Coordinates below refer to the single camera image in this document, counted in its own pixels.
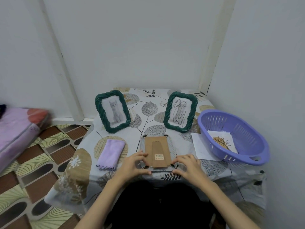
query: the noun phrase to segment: barcode sticker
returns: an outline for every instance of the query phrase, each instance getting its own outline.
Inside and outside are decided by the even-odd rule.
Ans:
[[[163,154],[155,154],[155,160],[164,160]]]

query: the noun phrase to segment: wall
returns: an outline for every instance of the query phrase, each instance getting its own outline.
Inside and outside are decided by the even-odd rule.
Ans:
[[[113,87],[198,88],[223,0],[44,0],[84,116]]]
[[[23,0],[0,0],[0,103],[71,117]]]
[[[304,227],[305,0],[237,0],[208,98],[269,142],[266,228]]]

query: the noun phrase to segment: patterned carpet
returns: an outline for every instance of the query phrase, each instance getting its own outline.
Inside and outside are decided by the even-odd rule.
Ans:
[[[72,229],[78,215],[44,197],[64,172],[87,126],[52,125],[0,174],[0,229]]]

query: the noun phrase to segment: forearm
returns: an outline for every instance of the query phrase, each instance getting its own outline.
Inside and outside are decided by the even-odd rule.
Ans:
[[[101,229],[113,201],[121,188],[121,181],[110,179],[97,200],[90,207],[82,220],[77,224],[75,229]]]
[[[259,227],[242,212],[214,182],[202,185],[200,189],[208,196],[211,203],[222,215],[231,229],[259,229]]]

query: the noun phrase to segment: basket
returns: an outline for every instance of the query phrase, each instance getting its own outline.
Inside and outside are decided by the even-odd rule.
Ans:
[[[219,159],[249,165],[263,165],[269,161],[267,141],[241,118],[219,110],[205,110],[200,113],[198,124],[206,148]],[[209,135],[208,130],[231,133],[238,154],[220,146]]]

